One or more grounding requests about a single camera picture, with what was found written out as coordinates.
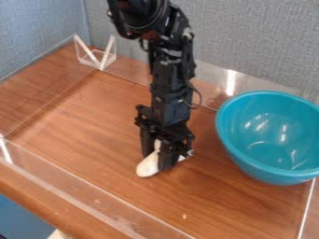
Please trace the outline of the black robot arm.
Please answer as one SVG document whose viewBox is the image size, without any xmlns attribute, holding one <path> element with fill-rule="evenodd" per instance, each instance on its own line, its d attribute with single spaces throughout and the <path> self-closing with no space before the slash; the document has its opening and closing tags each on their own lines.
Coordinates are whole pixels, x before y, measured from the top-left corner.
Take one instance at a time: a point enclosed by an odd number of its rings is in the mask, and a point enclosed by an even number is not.
<svg viewBox="0 0 319 239">
<path fill-rule="evenodd" d="M 151 105 L 138 105 L 143 160 L 138 172 L 150 176 L 172 168 L 192 153 L 195 135 L 187 127 L 195 77 L 195 34 L 171 0 L 107 0 L 107 15 L 119 35 L 140 41 L 148 54 Z"/>
</svg>

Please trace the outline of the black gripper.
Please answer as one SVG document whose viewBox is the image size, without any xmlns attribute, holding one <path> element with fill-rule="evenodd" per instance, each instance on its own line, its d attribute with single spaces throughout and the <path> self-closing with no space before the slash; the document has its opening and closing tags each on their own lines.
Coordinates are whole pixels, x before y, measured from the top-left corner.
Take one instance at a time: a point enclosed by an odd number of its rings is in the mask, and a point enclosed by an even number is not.
<svg viewBox="0 0 319 239">
<path fill-rule="evenodd" d="M 186 90 L 160 98 L 151 97 L 151 105 L 138 105 L 135 124 L 140 127 L 140 150 L 147 157 L 155 150 L 159 140 L 159 170 L 172 168 L 183 156 L 192 150 L 195 135 L 188 129 L 194 91 Z"/>
</svg>

